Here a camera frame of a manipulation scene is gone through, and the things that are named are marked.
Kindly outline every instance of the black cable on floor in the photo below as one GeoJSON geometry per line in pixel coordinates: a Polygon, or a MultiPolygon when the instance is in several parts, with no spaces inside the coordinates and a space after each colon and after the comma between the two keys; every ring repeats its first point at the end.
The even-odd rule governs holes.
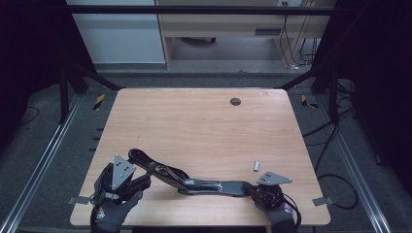
{"type": "MultiPolygon", "coordinates": [[[[334,45],[330,50],[336,50],[336,48],[339,48],[340,44],[343,42],[343,38],[345,38],[345,37],[349,34],[349,32],[350,32],[350,31],[352,30],[352,28],[354,27],[354,25],[355,25],[355,24],[358,22],[358,20],[361,18],[361,16],[363,15],[363,12],[364,12],[365,9],[367,8],[367,6],[370,4],[371,0],[365,0],[364,2],[365,2],[365,4],[363,5],[363,8],[360,10],[360,13],[359,13],[359,15],[357,16],[357,18],[351,23],[351,25],[349,26],[349,28],[343,33],[343,35],[340,37],[340,39],[335,43],[335,45],[334,45]]],[[[326,69],[328,70],[328,69],[331,67],[331,64],[333,64],[333,62],[335,61],[336,57],[337,57],[336,53],[335,53],[335,54],[332,53],[332,56],[331,56],[330,60],[329,60],[328,62],[326,62],[325,64],[320,65],[320,66],[318,67],[318,69],[326,68],[326,69]]],[[[318,129],[315,129],[315,130],[311,131],[310,133],[304,134],[303,137],[307,137],[307,136],[309,136],[309,135],[312,135],[312,134],[314,134],[314,133],[316,133],[316,132],[324,129],[324,128],[325,128],[327,125],[329,125],[329,124],[331,124],[331,121],[330,121],[330,122],[327,122],[327,123],[324,124],[324,125],[321,125],[318,129]]],[[[347,184],[352,188],[352,190],[354,190],[354,192],[356,193],[356,200],[355,200],[354,205],[352,205],[352,206],[350,206],[350,207],[343,207],[343,206],[341,206],[341,205],[336,204],[336,205],[334,205],[334,206],[335,206],[335,207],[338,207],[338,208],[341,208],[341,209],[343,209],[343,210],[348,210],[348,208],[355,208],[356,205],[357,205],[358,202],[359,202],[359,195],[358,195],[358,192],[356,191],[355,187],[354,187],[351,183],[349,183],[348,181],[346,181],[345,179],[343,179],[343,178],[341,178],[341,177],[339,177],[339,176],[337,176],[337,175],[332,175],[332,174],[326,174],[326,175],[327,175],[327,176],[334,176],[335,178],[341,179],[342,181],[344,181],[345,183],[347,183],[347,184]]],[[[318,180],[319,180],[319,179],[322,179],[322,178],[324,178],[324,177],[325,177],[325,175],[322,175],[322,176],[320,176],[320,177],[318,178],[318,180]]],[[[315,227],[315,226],[312,228],[312,230],[313,230],[313,233],[316,233],[316,227],[315,227]]]]}
{"type": "Polygon", "coordinates": [[[39,116],[39,114],[40,114],[40,110],[39,110],[38,108],[36,108],[36,107],[27,107],[27,109],[34,109],[34,110],[36,110],[36,111],[37,111],[36,116],[32,117],[30,120],[27,120],[27,121],[25,121],[25,122],[20,123],[19,125],[24,125],[24,124],[26,124],[26,123],[29,123],[29,122],[33,121],[33,119],[37,118],[37,117],[39,116]]]}
{"type": "Polygon", "coordinates": [[[322,149],[321,152],[321,156],[318,158],[318,161],[316,162],[316,166],[315,166],[315,174],[318,173],[318,168],[319,168],[319,164],[321,164],[321,160],[325,155],[325,151],[327,149],[327,146],[329,146],[329,143],[332,141],[332,138],[334,137],[334,135],[337,133],[337,129],[339,128],[338,125],[335,125],[333,127],[332,133],[330,134],[330,137],[327,139],[326,144],[324,146],[324,148],[322,149]]]}
{"type": "Polygon", "coordinates": [[[302,222],[302,215],[300,214],[300,211],[299,211],[299,209],[297,208],[297,205],[296,205],[296,203],[294,202],[294,200],[293,200],[289,195],[287,195],[286,193],[284,193],[284,195],[287,196],[289,199],[291,199],[291,201],[293,202],[293,204],[292,204],[291,202],[289,202],[288,200],[285,199],[285,202],[286,202],[288,205],[290,205],[290,206],[292,207],[292,209],[296,212],[297,220],[296,220],[295,226],[296,226],[296,228],[299,228],[300,223],[302,222]]]}
{"type": "Polygon", "coordinates": [[[303,43],[302,43],[302,46],[300,47],[300,51],[299,51],[299,56],[300,56],[300,59],[305,61],[306,63],[308,63],[308,62],[312,63],[315,60],[316,47],[318,46],[318,42],[317,42],[317,39],[314,38],[313,39],[313,45],[312,45],[312,52],[307,53],[307,54],[303,54],[302,51],[303,51],[303,47],[306,44],[306,40],[307,40],[306,38],[303,39],[303,43]],[[303,56],[311,56],[312,58],[311,59],[305,59],[303,56]]]}
{"type": "Polygon", "coordinates": [[[315,146],[320,146],[320,145],[324,145],[324,144],[326,144],[326,142],[318,143],[318,144],[306,144],[306,147],[315,147],[315,146]]]}
{"type": "MultiPolygon", "coordinates": [[[[291,42],[290,42],[290,40],[289,40],[288,31],[287,31],[287,29],[286,29],[287,20],[288,20],[288,15],[285,15],[284,26],[283,26],[283,30],[282,30],[282,33],[281,33],[281,36],[280,36],[280,40],[279,40],[279,41],[280,41],[279,45],[280,45],[281,52],[282,52],[283,56],[286,57],[285,52],[284,52],[284,50],[283,50],[283,48],[282,48],[282,37],[283,37],[283,34],[284,34],[284,32],[285,32],[285,36],[286,36],[286,39],[287,39],[287,42],[288,42],[289,51],[290,51],[290,53],[291,53],[291,59],[292,59],[292,61],[293,61],[297,66],[305,65],[305,64],[296,62],[296,61],[294,60],[294,58],[293,58],[291,42]]],[[[302,31],[303,31],[303,25],[304,25],[304,23],[302,23],[302,26],[300,27],[299,34],[302,33],[302,31]]],[[[285,61],[286,61],[287,65],[288,65],[289,67],[291,67],[291,65],[289,64],[289,62],[288,62],[288,60],[287,60],[286,58],[285,58],[285,61]]]]}
{"type": "Polygon", "coordinates": [[[343,177],[335,175],[335,174],[323,174],[323,175],[318,177],[318,181],[320,181],[321,179],[323,179],[325,177],[334,177],[336,179],[339,179],[339,180],[343,181],[344,183],[346,183],[354,191],[354,193],[355,193],[355,202],[354,202],[354,204],[352,204],[350,206],[342,206],[342,205],[339,205],[337,203],[332,204],[333,206],[335,206],[339,209],[342,209],[342,210],[346,210],[346,211],[353,210],[357,206],[357,204],[359,203],[359,200],[360,200],[358,192],[355,189],[354,185],[351,184],[348,180],[344,179],[343,177]]]}
{"type": "MultiPolygon", "coordinates": [[[[350,108],[350,109],[345,110],[344,112],[342,112],[341,114],[339,114],[339,117],[343,117],[343,116],[346,115],[347,113],[351,112],[353,109],[354,109],[354,108],[350,108]]],[[[314,129],[314,130],[312,130],[312,131],[310,131],[310,132],[308,132],[308,133],[303,134],[302,137],[305,138],[305,137],[308,137],[308,136],[310,136],[310,135],[312,135],[312,134],[314,134],[314,133],[317,133],[317,132],[323,130],[324,128],[326,128],[328,125],[330,125],[330,124],[332,124],[332,123],[333,123],[333,121],[330,120],[330,121],[326,122],[325,124],[319,126],[318,128],[316,128],[316,129],[314,129]]]]}

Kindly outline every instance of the floor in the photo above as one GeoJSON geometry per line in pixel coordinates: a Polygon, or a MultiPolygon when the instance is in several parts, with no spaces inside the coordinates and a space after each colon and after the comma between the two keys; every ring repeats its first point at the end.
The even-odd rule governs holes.
{"type": "MultiPolygon", "coordinates": [[[[307,42],[302,54],[311,53],[312,42],[307,42]]],[[[305,61],[296,61],[302,64],[299,69],[285,69],[271,39],[217,38],[215,44],[210,44],[207,39],[183,38],[176,41],[169,69],[151,67],[120,73],[119,67],[110,70],[103,67],[100,74],[127,87],[272,88],[310,69],[310,62],[306,67],[305,61]]],[[[288,91],[302,134],[328,122],[327,95],[313,95],[312,81],[288,91]],[[318,105],[319,108],[302,105],[302,95],[312,107],[318,105]]],[[[30,98],[32,108],[27,109],[23,124],[0,157],[0,191],[7,193],[0,199],[2,227],[12,225],[17,232],[88,231],[86,227],[70,224],[73,206],[66,201],[78,195],[93,149],[98,145],[99,128],[104,127],[116,92],[93,80],[87,79],[87,83],[86,95],[70,95],[78,107],[74,106],[77,111],[67,128],[58,125],[58,86],[39,91],[30,98]],[[105,101],[99,112],[92,111],[101,93],[106,94],[105,101]],[[48,145],[55,132],[61,133],[62,141],[58,148],[51,149],[48,145]]],[[[338,100],[340,112],[351,109],[348,96],[339,96],[338,100]]],[[[356,201],[353,187],[358,191],[359,203],[352,210],[328,206],[332,221],[317,227],[317,232],[412,232],[412,200],[391,168],[376,164],[374,151],[356,120],[356,113],[349,111],[342,116],[339,126],[318,174],[333,173],[348,182],[325,177],[320,179],[320,185],[325,196],[333,197],[335,203],[342,206],[356,201]]],[[[314,167],[331,132],[332,127],[326,127],[304,138],[314,167]]],[[[313,228],[303,226],[299,231],[312,232],[313,228]]]]}

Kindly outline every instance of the black curtain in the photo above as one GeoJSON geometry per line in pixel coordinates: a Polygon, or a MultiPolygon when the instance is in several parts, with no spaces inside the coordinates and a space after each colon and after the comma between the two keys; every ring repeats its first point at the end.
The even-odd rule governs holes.
{"type": "Polygon", "coordinates": [[[382,164],[394,168],[412,195],[412,1],[362,3],[368,4],[361,17],[330,19],[314,65],[344,36],[335,55],[338,62],[330,67],[338,78],[355,83],[354,105],[362,126],[382,164]]]}
{"type": "MultiPolygon", "coordinates": [[[[80,64],[96,72],[72,15],[43,11],[45,4],[66,2],[0,1],[0,150],[24,115],[29,96],[58,83],[63,65],[80,64]]],[[[86,85],[81,74],[70,76],[72,84],[86,85]]]]}

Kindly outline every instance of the power cord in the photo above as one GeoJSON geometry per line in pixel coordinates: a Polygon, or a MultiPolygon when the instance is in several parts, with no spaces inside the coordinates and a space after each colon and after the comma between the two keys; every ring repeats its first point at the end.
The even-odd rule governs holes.
{"type": "Polygon", "coordinates": [[[96,184],[94,185],[94,193],[88,198],[88,201],[94,206],[99,207],[103,204],[105,198],[104,179],[113,172],[113,164],[108,164],[100,174],[96,184]]]}
{"type": "MultiPolygon", "coordinates": [[[[289,5],[288,5],[288,2],[284,2],[284,3],[283,3],[283,6],[284,6],[284,7],[288,7],[288,6],[289,6],[289,5]]],[[[305,63],[296,62],[296,61],[294,60],[294,58],[293,58],[292,46],[291,46],[291,42],[290,42],[290,40],[289,40],[288,31],[287,31],[287,29],[286,29],[286,23],[287,23],[287,21],[288,21],[288,15],[285,15],[284,26],[283,26],[283,28],[282,28],[283,30],[282,30],[282,33],[281,33],[281,36],[280,36],[280,43],[279,43],[281,52],[282,52],[283,56],[286,57],[286,54],[285,54],[285,52],[284,52],[284,50],[283,50],[283,47],[282,47],[282,39],[283,39],[283,34],[284,34],[284,32],[285,32],[285,36],[286,36],[286,39],[287,39],[287,42],[288,42],[289,51],[290,51],[290,53],[291,53],[291,59],[292,59],[292,61],[296,64],[296,66],[305,65],[305,63]]],[[[302,31],[303,31],[303,25],[304,25],[304,24],[302,23],[302,26],[300,27],[299,34],[302,33],[302,31]]],[[[290,65],[290,63],[288,62],[287,59],[285,59],[285,61],[286,61],[287,65],[288,65],[289,67],[292,67],[292,66],[290,65]]]]}
{"type": "Polygon", "coordinates": [[[297,208],[297,205],[294,202],[294,200],[289,195],[287,195],[286,193],[284,193],[284,195],[287,196],[293,202],[293,204],[292,204],[290,201],[285,199],[285,202],[288,205],[290,205],[292,207],[292,209],[296,212],[296,224],[295,224],[295,226],[296,226],[296,229],[297,229],[297,228],[299,228],[300,223],[302,222],[302,215],[300,214],[300,211],[297,208]]]}
{"type": "Polygon", "coordinates": [[[34,117],[32,117],[30,120],[27,120],[27,121],[25,121],[25,122],[21,122],[19,125],[24,125],[24,124],[26,124],[26,123],[29,123],[29,122],[33,121],[33,120],[34,120],[35,118],[37,118],[37,117],[39,116],[39,114],[40,114],[40,110],[39,110],[38,108],[36,108],[36,107],[27,107],[27,109],[34,109],[34,110],[37,111],[37,113],[36,113],[36,115],[35,115],[34,117]]]}
{"type": "MultiPolygon", "coordinates": [[[[348,36],[348,34],[351,32],[351,30],[352,30],[352,28],[356,25],[356,23],[359,21],[359,19],[361,18],[361,16],[363,15],[363,12],[366,10],[366,8],[367,8],[367,6],[370,4],[370,2],[371,2],[371,0],[365,0],[364,1],[364,5],[363,5],[363,7],[362,7],[362,9],[360,10],[360,13],[357,15],[357,17],[355,18],[355,20],[351,23],[351,25],[349,25],[349,27],[346,29],[346,31],[342,34],[342,36],[339,38],[339,40],[337,40],[337,42],[335,43],[335,45],[330,49],[330,52],[329,52],[329,54],[331,54],[331,58],[330,59],[328,59],[326,62],[321,62],[320,63],[320,65],[318,66],[318,67],[316,67],[316,69],[315,70],[313,70],[313,72],[314,73],[316,73],[317,71],[319,71],[319,70],[321,70],[321,69],[324,69],[324,68],[326,68],[327,70],[329,70],[330,69],[330,67],[331,67],[331,65],[334,63],[334,61],[336,60],[336,58],[337,58],[337,52],[336,52],[336,50],[337,50],[337,48],[339,48],[340,47],[340,45],[343,43],[343,39],[345,38],[345,37],[347,37],[348,36]]],[[[344,178],[342,178],[342,177],[339,177],[338,179],[340,179],[340,180],[342,180],[342,181],[344,181],[344,182],[347,182],[344,178]]],[[[357,206],[357,204],[358,204],[358,200],[359,200],[359,195],[358,195],[358,192],[356,191],[356,189],[350,184],[350,187],[351,187],[351,189],[352,190],[354,190],[354,192],[355,192],[355,194],[356,194],[356,201],[355,201],[355,204],[353,205],[353,206],[351,206],[350,208],[351,209],[353,209],[353,208],[355,208],[356,206],[357,206]]],[[[334,205],[335,207],[340,207],[341,209],[343,209],[342,208],[342,206],[341,205],[334,205]]],[[[313,232],[315,233],[316,232],[316,227],[314,226],[313,227],[313,232]]]]}
{"type": "Polygon", "coordinates": [[[299,51],[300,59],[305,61],[306,63],[307,62],[312,63],[315,60],[316,50],[317,50],[317,47],[318,47],[318,39],[317,38],[313,39],[313,45],[312,45],[312,52],[311,53],[302,53],[303,48],[306,44],[306,40],[307,40],[307,38],[303,39],[302,46],[300,47],[300,51],[299,51]],[[303,56],[312,56],[312,58],[311,59],[305,59],[303,56]]]}
{"type": "MultiPolygon", "coordinates": [[[[348,98],[348,97],[344,97],[344,98],[340,99],[340,100],[338,101],[338,103],[341,102],[341,101],[343,101],[344,99],[347,99],[347,98],[348,98]]],[[[340,113],[340,114],[339,114],[339,119],[341,119],[341,118],[343,118],[343,117],[346,117],[347,114],[350,113],[353,109],[354,109],[354,108],[349,108],[349,109],[345,110],[344,112],[340,113]]],[[[312,134],[314,134],[314,133],[316,133],[316,132],[319,132],[319,131],[321,131],[322,129],[326,128],[326,127],[327,127],[328,125],[330,125],[331,123],[333,123],[332,120],[330,120],[329,122],[321,125],[320,127],[316,128],[316,129],[312,130],[311,132],[304,134],[303,137],[308,137],[308,136],[310,136],[310,135],[312,135],[312,134]]],[[[338,124],[338,123],[339,123],[339,121],[338,121],[338,122],[335,124],[335,126],[333,127],[332,132],[331,132],[330,136],[328,137],[327,141],[326,141],[325,143],[322,143],[322,144],[317,144],[317,145],[323,145],[323,144],[325,144],[325,145],[324,145],[324,147],[323,147],[323,149],[322,149],[322,152],[321,152],[320,157],[318,158],[318,160],[317,160],[317,162],[316,162],[316,165],[315,165],[315,174],[318,174],[318,168],[319,168],[319,166],[320,166],[320,164],[321,164],[322,158],[325,156],[325,152],[326,152],[326,149],[327,149],[329,143],[330,143],[330,142],[332,141],[332,139],[337,135],[337,132],[338,132],[338,130],[339,130],[339,124],[338,124]]],[[[353,209],[358,205],[359,199],[360,199],[360,198],[359,198],[359,194],[358,194],[356,188],[354,187],[354,185],[351,184],[351,183],[350,183],[348,180],[346,180],[345,178],[343,178],[343,177],[341,177],[341,176],[338,176],[338,175],[335,175],[335,174],[323,174],[323,175],[321,175],[321,176],[318,176],[318,181],[320,181],[321,179],[327,178],[327,177],[336,178],[336,179],[341,180],[342,182],[346,183],[346,184],[353,190],[353,192],[354,192],[354,194],[355,194],[355,201],[354,201],[354,203],[353,203],[352,205],[344,206],[344,205],[341,205],[341,204],[338,204],[338,203],[335,203],[335,202],[334,202],[332,205],[333,205],[334,207],[339,208],[339,209],[342,209],[342,210],[353,210],[353,209]]],[[[316,232],[316,227],[315,227],[315,226],[313,227],[312,231],[313,231],[313,232],[316,232]]]]}

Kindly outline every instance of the table top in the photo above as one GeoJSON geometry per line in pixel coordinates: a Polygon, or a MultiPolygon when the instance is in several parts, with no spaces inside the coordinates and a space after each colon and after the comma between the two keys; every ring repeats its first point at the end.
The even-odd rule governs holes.
{"type": "MultiPolygon", "coordinates": [[[[90,196],[103,168],[140,149],[152,159],[212,181],[256,180],[270,171],[297,204],[303,225],[325,225],[330,215],[294,116],[281,89],[126,88],[119,91],[80,196],[90,196]],[[240,99],[240,105],[230,103],[240,99]],[[260,163],[254,172],[255,161],[260,163]]],[[[146,171],[137,167],[134,178],[146,171]]],[[[92,205],[76,204],[71,222],[89,225],[92,205]]],[[[250,197],[187,196],[152,177],[152,185],[124,225],[268,225],[250,197]]]]}

